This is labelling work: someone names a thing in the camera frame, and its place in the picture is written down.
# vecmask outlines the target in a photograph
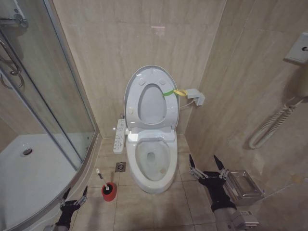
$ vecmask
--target shower glass panel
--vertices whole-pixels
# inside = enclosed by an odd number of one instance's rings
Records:
[[[1,76],[5,78],[3,64]],[[26,95],[35,101],[47,126],[59,130],[31,83]],[[39,212],[72,180],[81,162],[66,137],[57,145],[13,89],[0,85],[0,231]]]
[[[2,21],[0,30],[6,43],[60,125],[61,129],[52,133],[55,138],[65,135],[83,161],[94,127],[44,1],[0,0],[0,6],[0,18],[14,19],[6,25]],[[11,79],[20,84],[18,77]]]

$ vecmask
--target shower door frame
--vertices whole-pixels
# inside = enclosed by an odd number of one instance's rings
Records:
[[[92,136],[89,148],[87,150],[86,156],[84,158],[84,160],[82,161],[81,167],[79,169],[77,169],[76,174],[74,175],[74,177],[71,179],[71,181],[69,182],[69,184],[52,200],[50,201],[46,206],[44,206],[40,211],[38,211],[37,213],[33,214],[31,217],[29,217],[28,219],[22,221],[21,223],[15,225],[14,227],[8,228],[6,229],[7,231],[17,231],[17,230],[24,230],[26,228],[28,228],[29,226],[31,226],[32,224],[34,224],[36,221],[38,221],[40,218],[42,218],[44,215],[46,215],[49,211],[51,211],[55,206],[57,206],[60,202],[60,200],[62,199],[63,195],[65,194],[65,192],[69,189],[69,188],[73,188],[74,185],[77,183],[77,181],[79,180],[79,178],[81,177],[81,175],[85,172],[86,170],[86,166],[88,164],[88,162],[90,161],[91,158],[91,154],[93,154],[94,152],[94,147],[95,147],[95,143],[98,139],[98,136],[100,136],[100,132],[97,126],[97,123],[95,121],[94,118],[94,114],[91,110],[90,107],[90,103],[88,101],[86,92],[83,88],[82,85],[82,81],[81,78],[79,76],[79,73],[77,71],[77,67],[75,65],[72,53],[69,49],[66,37],[64,35],[63,29],[61,27],[60,24],[60,20],[57,16],[54,4],[52,2],[52,0],[43,0],[45,7],[47,9],[47,12],[49,14],[49,17],[51,19],[52,25],[54,27],[56,36],[58,37],[58,40],[60,42],[61,48],[63,50],[64,56],[66,58],[67,64],[71,70],[72,76],[74,78],[75,84],[77,86],[77,90],[80,94],[80,97],[82,98],[82,101],[84,103],[84,106],[87,110],[87,113],[89,115],[89,119],[93,125],[94,128],[94,134]],[[11,49],[10,44],[8,44],[8,52],[10,53],[10,55],[13,58],[13,61],[15,61],[21,68],[22,70],[22,74],[25,75],[27,78],[30,78],[30,76],[28,75],[28,73],[25,71],[23,65],[19,62],[19,59],[16,57],[15,52]],[[41,119],[39,118],[38,114],[32,109],[31,105],[28,103],[28,101],[26,100],[26,98],[19,92],[18,87],[13,83],[12,80],[10,80],[9,77],[6,78],[9,83],[11,84],[13,90],[16,92],[16,94],[20,97],[20,99],[24,102],[24,104],[26,105],[26,107],[30,110],[30,112],[33,114],[33,116],[37,119],[37,121],[42,125],[42,127],[44,128],[44,130],[49,134],[49,136],[51,137],[51,139],[56,143],[56,145],[59,147],[59,149],[62,151],[62,153],[64,154],[64,156],[66,158],[68,158],[65,155],[65,152],[63,151],[63,149],[59,146],[58,142],[54,139],[53,135],[49,132],[49,130],[46,128],[46,126],[44,125],[44,123],[41,121]],[[37,93],[40,95],[40,92],[38,91],[38,89],[36,88],[35,84],[32,82],[32,84],[34,85]]]

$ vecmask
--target toilet lid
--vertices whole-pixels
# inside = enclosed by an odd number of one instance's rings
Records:
[[[176,94],[163,96],[163,93],[176,88],[171,75],[163,68],[154,65],[140,68],[125,91],[128,129],[174,129],[179,117],[179,98]]]

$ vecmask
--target green strap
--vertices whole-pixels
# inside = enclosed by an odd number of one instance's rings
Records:
[[[173,90],[163,93],[163,96],[168,96],[168,95],[171,95],[172,93],[173,93]]]

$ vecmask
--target bidet control panel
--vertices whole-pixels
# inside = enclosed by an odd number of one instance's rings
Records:
[[[119,119],[117,121],[115,136],[114,153],[122,154],[125,141],[125,119]]]

